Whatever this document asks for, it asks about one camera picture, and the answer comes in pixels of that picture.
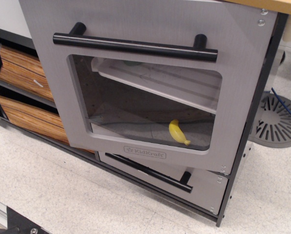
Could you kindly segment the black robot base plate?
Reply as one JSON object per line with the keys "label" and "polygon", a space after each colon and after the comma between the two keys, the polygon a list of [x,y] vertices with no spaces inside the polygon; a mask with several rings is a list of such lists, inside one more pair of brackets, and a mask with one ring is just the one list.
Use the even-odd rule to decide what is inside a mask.
{"label": "black robot base plate", "polygon": [[6,207],[7,229],[0,229],[0,234],[49,234],[47,230],[27,219],[10,207]]}

